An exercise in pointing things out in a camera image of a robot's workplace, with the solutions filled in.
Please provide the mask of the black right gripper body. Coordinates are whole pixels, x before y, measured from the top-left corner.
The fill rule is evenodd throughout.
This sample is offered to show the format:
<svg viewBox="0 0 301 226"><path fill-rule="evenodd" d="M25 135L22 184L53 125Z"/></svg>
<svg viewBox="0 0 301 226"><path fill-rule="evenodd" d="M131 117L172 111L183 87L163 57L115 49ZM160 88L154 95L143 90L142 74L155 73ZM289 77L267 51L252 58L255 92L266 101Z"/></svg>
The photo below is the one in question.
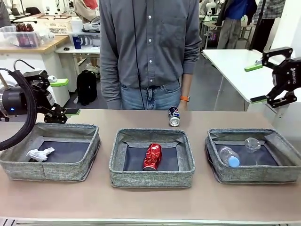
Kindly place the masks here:
<svg viewBox="0 0 301 226"><path fill-rule="evenodd" d="M301 58L286 59L273 70L274 86L281 91L301 87Z"/></svg>

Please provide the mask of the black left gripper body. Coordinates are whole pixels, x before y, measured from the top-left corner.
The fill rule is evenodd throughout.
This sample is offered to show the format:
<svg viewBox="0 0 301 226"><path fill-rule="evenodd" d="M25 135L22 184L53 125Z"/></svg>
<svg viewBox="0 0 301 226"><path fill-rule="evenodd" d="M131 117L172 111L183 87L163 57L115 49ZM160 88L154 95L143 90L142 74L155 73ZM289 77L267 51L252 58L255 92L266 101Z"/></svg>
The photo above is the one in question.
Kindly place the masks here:
<svg viewBox="0 0 301 226"><path fill-rule="evenodd" d="M38 113L54 115L56 103L48 91L50 82L48 73L45 70L26 72L22 75L26 84L29 85L33 93ZM2 91L1 107L8 115L25 115L27 114L27 95L21 85L16 84L8 90Z"/></svg>

